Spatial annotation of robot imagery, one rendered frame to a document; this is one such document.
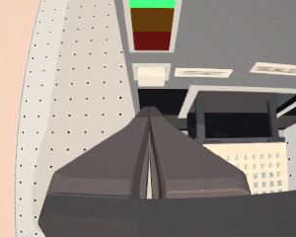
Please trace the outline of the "grey flat base plate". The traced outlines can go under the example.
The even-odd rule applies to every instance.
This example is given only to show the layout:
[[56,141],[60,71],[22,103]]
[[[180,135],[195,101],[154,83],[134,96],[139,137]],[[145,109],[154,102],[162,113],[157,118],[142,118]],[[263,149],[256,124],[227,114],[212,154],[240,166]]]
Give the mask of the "grey flat base plate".
[[37,221],[53,173],[135,117],[113,0],[39,0],[14,160],[15,237]]

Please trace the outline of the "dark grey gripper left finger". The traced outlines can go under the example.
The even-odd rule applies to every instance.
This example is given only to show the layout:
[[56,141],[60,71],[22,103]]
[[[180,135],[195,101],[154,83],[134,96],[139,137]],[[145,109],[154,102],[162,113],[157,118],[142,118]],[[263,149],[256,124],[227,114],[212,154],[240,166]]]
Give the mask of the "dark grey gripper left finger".
[[56,170],[46,196],[76,193],[147,198],[149,135],[150,108],[144,107],[127,126]]

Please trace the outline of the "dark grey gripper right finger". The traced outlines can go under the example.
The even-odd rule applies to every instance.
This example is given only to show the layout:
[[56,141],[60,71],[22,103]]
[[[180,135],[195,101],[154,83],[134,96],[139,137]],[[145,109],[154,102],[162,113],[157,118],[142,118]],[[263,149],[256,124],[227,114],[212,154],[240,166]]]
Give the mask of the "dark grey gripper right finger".
[[245,173],[181,132],[150,107],[152,198],[251,195]]

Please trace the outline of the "cream well plate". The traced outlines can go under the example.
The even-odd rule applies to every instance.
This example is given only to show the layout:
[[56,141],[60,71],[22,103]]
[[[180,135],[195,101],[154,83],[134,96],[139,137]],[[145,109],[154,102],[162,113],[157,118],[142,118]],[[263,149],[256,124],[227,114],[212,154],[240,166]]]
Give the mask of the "cream well plate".
[[246,174],[252,195],[288,191],[285,143],[203,145]]

